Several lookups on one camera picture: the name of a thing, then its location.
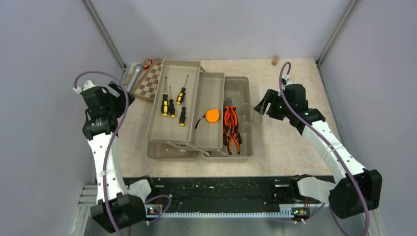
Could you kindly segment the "small orange needle-nose pliers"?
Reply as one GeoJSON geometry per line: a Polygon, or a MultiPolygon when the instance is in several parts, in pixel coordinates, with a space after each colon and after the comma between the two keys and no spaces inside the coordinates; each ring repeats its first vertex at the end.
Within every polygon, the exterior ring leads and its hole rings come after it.
{"type": "Polygon", "coordinates": [[[241,143],[242,143],[242,139],[241,139],[241,135],[240,132],[238,130],[234,130],[232,133],[230,133],[227,136],[227,150],[228,153],[231,155],[232,154],[232,145],[235,144],[236,148],[237,148],[237,154],[241,154],[241,143]]]}

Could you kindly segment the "translucent beige tool box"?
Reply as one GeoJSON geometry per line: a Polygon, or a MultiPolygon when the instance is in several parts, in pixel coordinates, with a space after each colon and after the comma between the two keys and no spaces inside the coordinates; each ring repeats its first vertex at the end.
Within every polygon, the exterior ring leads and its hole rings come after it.
{"type": "Polygon", "coordinates": [[[152,159],[195,158],[202,155],[212,161],[239,161],[254,153],[253,112],[250,99],[250,84],[247,77],[226,76],[221,72],[206,72],[199,61],[164,59],[159,77],[156,97],[145,138],[148,141],[147,155],[152,159]],[[181,105],[176,99],[189,75],[185,98],[181,105]],[[172,89],[176,117],[162,116],[161,104],[164,79],[167,76],[167,93],[172,89]],[[194,126],[207,110],[218,109],[223,114],[226,98],[232,99],[236,108],[241,135],[241,154],[232,145],[230,155],[222,142],[223,121],[208,123],[202,119],[197,129],[194,126]],[[186,107],[185,126],[179,125],[181,107],[186,107]]]}

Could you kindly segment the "large orange combination pliers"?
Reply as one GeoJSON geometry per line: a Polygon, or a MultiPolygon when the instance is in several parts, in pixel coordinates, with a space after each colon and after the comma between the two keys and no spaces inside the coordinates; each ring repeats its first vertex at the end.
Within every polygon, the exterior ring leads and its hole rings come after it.
{"type": "Polygon", "coordinates": [[[234,130],[238,129],[238,117],[236,114],[236,108],[233,105],[232,99],[230,97],[226,98],[225,107],[223,108],[223,111],[229,112],[229,115],[230,115],[229,130],[232,133],[234,130]]]}

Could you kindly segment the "orange black end pliers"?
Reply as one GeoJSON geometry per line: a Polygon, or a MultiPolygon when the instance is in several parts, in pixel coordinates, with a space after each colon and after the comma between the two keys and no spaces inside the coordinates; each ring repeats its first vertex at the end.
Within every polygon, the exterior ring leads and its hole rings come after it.
{"type": "Polygon", "coordinates": [[[223,145],[227,146],[228,145],[228,131],[223,129],[222,131],[222,142],[223,145]]]}

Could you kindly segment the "orange diagonal cutting pliers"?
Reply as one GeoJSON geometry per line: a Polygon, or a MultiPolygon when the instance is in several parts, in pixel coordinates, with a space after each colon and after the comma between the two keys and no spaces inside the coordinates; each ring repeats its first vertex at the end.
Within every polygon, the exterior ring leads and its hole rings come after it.
{"type": "Polygon", "coordinates": [[[230,125],[229,121],[230,121],[229,112],[224,111],[224,114],[223,114],[223,135],[224,136],[228,135],[229,125],[230,125]]]}

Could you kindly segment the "black yellow small screwdriver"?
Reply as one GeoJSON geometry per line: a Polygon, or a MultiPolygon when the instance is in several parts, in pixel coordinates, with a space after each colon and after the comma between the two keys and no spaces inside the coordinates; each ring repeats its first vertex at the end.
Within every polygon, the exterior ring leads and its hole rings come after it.
{"type": "Polygon", "coordinates": [[[188,82],[188,78],[189,78],[189,75],[187,75],[187,76],[186,76],[186,79],[185,79],[184,85],[183,85],[183,87],[181,88],[181,90],[180,90],[180,92],[179,92],[179,94],[178,94],[178,96],[177,96],[177,99],[176,99],[176,103],[177,103],[177,105],[181,105],[181,104],[183,103],[183,101],[184,101],[184,98],[185,98],[185,91],[186,91],[186,85],[187,85],[187,82],[188,82]]]}

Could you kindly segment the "orange tape measure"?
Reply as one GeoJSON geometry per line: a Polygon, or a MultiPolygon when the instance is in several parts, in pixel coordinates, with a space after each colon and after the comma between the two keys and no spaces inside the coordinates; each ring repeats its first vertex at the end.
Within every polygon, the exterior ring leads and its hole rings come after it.
{"type": "Polygon", "coordinates": [[[198,121],[196,122],[194,126],[194,129],[198,128],[200,121],[204,118],[206,119],[208,123],[216,123],[220,120],[220,111],[218,109],[207,110],[205,114],[201,118],[198,119],[198,121]]]}

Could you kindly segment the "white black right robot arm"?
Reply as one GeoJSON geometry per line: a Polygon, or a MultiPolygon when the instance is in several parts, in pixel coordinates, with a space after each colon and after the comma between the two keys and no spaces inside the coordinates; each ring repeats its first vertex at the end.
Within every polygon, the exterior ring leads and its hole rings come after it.
{"type": "Polygon", "coordinates": [[[379,207],[382,175],[359,163],[336,138],[324,115],[310,108],[301,84],[286,85],[283,92],[268,89],[254,110],[261,115],[283,120],[314,147],[330,169],[334,181],[308,174],[293,176],[288,189],[295,203],[312,198],[330,206],[335,215],[346,219],[379,207]]]}

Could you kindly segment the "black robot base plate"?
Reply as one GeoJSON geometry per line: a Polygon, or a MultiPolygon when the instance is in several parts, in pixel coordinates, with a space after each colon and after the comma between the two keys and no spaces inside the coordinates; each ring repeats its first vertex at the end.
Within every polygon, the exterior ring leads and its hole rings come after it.
{"type": "Polygon", "coordinates": [[[151,177],[151,196],[169,195],[169,213],[278,213],[284,205],[302,207],[318,200],[296,197],[290,176],[151,177]]]}

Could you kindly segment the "black yellow large screwdriver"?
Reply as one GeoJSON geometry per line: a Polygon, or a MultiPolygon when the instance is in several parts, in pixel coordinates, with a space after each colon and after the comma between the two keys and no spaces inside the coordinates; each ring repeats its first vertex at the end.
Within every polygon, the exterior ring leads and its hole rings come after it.
{"type": "Polygon", "coordinates": [[[164,93],[162,95],[161,113],[162,113],[162,116],[164,116],[164,117],[167,117],[168,114],[169,114],[169,102],[168,102],[168,93],[167,93],[167,76],[164,79],[164,93]]]}

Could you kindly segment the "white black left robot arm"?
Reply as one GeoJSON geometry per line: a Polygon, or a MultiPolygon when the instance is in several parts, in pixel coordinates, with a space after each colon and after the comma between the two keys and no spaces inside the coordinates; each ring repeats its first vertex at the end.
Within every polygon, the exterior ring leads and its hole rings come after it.
{"type": "Polygon", "coordinates": [[[82,132],[93,153],[97,196],[90,208],[91,217],[109,233],[122,229],[146,218],[145,203],[157,199],[158,191],[148,176],[139,178],[133,190],[125,184],[118,156],[118,132],[126,117],[126,109],[135,100],[115,82],[107,87],[95,85],[91,80],[77,88],[87,105],[86,121],[82,132]]]}

